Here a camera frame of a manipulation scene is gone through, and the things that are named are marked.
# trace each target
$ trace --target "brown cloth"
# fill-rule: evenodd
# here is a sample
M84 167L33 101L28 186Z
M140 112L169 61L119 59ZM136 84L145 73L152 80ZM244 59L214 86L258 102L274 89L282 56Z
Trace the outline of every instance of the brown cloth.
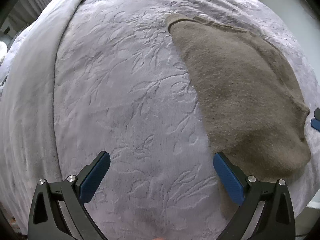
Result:
M170 14L167 26L197 92L213 153L275 182L303 168L309 109L288 61L245 29Z

